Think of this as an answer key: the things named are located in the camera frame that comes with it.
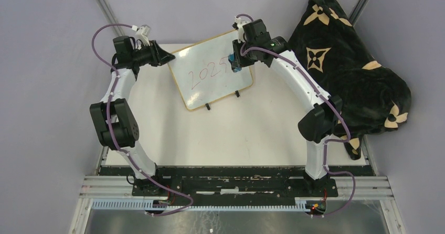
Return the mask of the blue whiteboard eraser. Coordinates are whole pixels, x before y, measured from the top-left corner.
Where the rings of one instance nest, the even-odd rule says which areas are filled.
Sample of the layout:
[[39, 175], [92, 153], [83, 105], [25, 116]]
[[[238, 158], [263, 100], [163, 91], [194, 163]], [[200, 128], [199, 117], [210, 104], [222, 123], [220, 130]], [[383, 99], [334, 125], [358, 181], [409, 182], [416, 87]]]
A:
[[240, 67], [238, 66], [238, 63], [236, 61], [235, 54], [230, 54], [228, 56], [228, 61], [230, 62], [232, 72], [240, 71]]

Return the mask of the wood framed whiteboard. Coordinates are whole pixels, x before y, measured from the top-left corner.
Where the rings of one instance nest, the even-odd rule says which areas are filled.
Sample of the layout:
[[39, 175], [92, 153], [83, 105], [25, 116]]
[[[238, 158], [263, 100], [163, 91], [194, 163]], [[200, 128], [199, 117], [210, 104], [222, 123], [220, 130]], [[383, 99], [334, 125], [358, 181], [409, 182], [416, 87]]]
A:
[[253, 85], [249, 68], [233, 72], [229, 55], [237, 41], [235, 30], [172, 52], [168, 63], [174, 81], [189, 111], [205, 107]]

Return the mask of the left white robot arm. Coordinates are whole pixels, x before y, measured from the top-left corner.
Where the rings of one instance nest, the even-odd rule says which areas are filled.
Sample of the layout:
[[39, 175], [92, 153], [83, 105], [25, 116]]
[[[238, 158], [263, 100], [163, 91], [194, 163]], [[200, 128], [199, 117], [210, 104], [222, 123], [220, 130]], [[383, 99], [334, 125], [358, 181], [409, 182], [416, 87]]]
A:
[[139, 142], [140, 129], [128, 98], [142, 66], [162, 66], [173, 61], [175, 56], [154, 40], [138, 44], [133, 37], [120, 36], [113, 39], [113, 45], [111, 83], [101, 101], [90, 105], [90, 115], [101, 145], [118, 152], [133, 170], [131, 184], [144, 193], [157, 196], [167, 187], [157, 175], [157, 164]]

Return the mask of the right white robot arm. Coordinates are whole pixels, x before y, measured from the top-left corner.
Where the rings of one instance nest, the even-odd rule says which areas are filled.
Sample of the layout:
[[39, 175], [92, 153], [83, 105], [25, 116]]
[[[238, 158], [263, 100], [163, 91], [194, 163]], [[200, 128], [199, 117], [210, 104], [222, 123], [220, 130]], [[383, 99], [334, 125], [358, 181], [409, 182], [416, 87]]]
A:
[[228, 57], [232, 71], [239, 72], [261, 62], [274, 70], [303, 104], [306, 114], [298, 122], [307, 145], [303, 189], [310, 196], [318, 195], [329, 181], [325, 147], [332, 138], [343, 101], [320, 87], [304, 70], [286, 40], [281, 36], [272, 38], [261, 19], [243, 20], [239, 15], [232, 26], [238, 36]]

